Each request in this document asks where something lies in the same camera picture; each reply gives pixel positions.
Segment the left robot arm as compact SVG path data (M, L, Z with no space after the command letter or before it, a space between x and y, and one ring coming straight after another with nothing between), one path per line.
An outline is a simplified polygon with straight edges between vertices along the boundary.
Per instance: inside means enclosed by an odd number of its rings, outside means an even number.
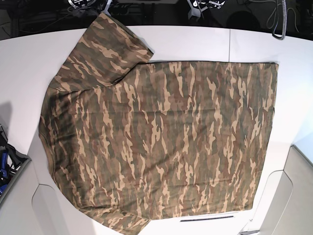
M188 12L188 19L195 17L197 19L203 18L203 11L206 9L216 8L220 9L225 0L187 0L190 10Z

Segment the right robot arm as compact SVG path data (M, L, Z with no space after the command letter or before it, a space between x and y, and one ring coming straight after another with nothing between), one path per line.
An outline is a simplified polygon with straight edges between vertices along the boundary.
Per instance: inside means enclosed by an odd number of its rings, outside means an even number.
M67 11L74 16L98 15L102 11L107 11L112 0L66 0L69 3Z

